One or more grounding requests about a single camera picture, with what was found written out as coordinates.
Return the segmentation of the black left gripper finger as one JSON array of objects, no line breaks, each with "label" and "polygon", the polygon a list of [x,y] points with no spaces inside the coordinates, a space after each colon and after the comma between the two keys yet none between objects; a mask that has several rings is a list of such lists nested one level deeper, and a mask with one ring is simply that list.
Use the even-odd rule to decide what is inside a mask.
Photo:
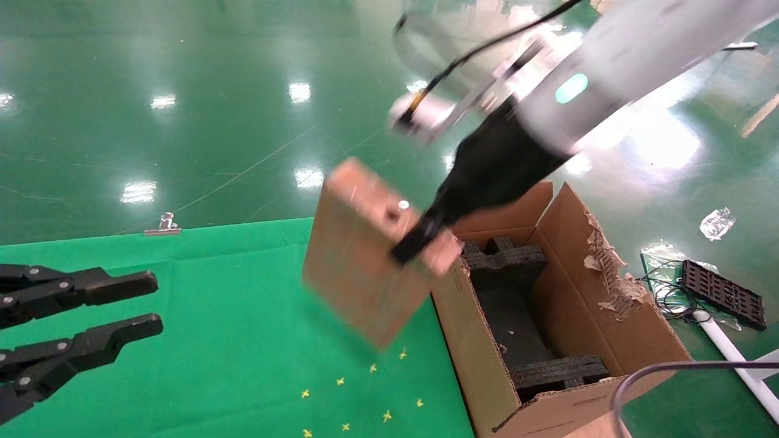
[{"label": "black left gripper finger", "polygon": [[156,290],[158,278],[151,271],[113,277],[100,267],[66,273],[39,265],[2,264],[1,327],[20,326],[80,306],[147,296]]},{"label": "black left gripper finger", "polygon": [[163,330],[161,317],[150,313],[89,328],[73,338],[3,350],[1,424],[47,400],[81,372],[114,363],[126,344]]}]

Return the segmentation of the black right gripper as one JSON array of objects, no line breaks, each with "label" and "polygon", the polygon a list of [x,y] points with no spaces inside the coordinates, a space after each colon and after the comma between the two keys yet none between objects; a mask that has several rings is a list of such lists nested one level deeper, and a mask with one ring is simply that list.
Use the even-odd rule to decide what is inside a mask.
[{"label": "black right gripper", "polygon": [[428,210],[391,250],[406,265],[442,232],[476,211],[513,203],[562,167],[573,156],[545,148],[524,127],[515,98],[495,111],[460,141],[455,161],[436,193],[436,210]]}]

